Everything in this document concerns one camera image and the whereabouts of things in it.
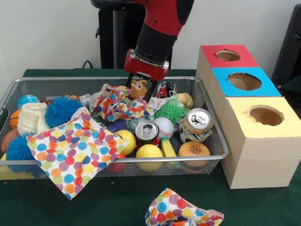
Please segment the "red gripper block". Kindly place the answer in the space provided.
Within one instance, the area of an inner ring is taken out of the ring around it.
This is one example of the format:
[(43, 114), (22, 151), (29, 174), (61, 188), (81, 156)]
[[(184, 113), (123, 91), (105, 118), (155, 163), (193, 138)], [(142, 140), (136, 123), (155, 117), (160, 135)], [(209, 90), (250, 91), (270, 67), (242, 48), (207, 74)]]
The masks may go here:
[(127, 52), (125, 65), (125, 71), (129, 74), (126, 82), (126, 87), (131, 88), (131, 82), (135, 75), (140, 75), (148, 78), (151, 81), (151, 87), (149, 89), (145, 88), (145, 93), (143, 99), (149, 102), (152, 97), (152, 93), (157, 86), (158, 82), (162, 81), (167, 75), (169, 69), (169, 62), (165, 61), (162, 64), (150, 63), (141, 57), (139, 57), (134, 49), (129, 49)]

